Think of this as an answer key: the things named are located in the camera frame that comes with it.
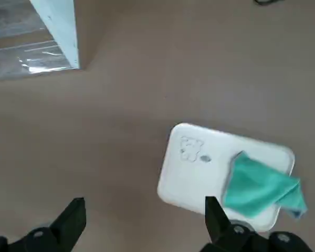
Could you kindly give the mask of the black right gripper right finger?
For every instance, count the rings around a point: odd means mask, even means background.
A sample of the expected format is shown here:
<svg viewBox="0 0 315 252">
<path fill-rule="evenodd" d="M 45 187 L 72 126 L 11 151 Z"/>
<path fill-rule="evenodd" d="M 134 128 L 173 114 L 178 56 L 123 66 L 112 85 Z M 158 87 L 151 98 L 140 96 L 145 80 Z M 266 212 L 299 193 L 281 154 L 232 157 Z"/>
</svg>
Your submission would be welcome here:
<svg viewBox="0 0 315 252">
<path fill-rule="evenodd" d="M 214 196 L 205 197 L 205 224 L 211 242 L 201 251 L 312 251 L 293 233 L 273 232 L 265 238 L 243 222 L 230 221 Z"/>
</svg>

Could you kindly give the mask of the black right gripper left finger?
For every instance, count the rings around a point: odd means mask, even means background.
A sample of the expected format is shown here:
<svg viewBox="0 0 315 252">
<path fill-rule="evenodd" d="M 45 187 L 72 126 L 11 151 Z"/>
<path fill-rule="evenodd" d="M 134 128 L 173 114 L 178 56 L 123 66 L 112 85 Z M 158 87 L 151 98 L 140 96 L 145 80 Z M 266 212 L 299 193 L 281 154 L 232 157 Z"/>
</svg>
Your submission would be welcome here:
<svg viewBox="0 0 315 252">
<path fill-rule="evenodd" d="M 0 236 L 0 252 L 70 252 L 83 233 L 86 223 L 85 199 L 74 198 L 49 226 L 33 229 L 14 243 L 9 243 L 6 237 Z"/>
</svg>

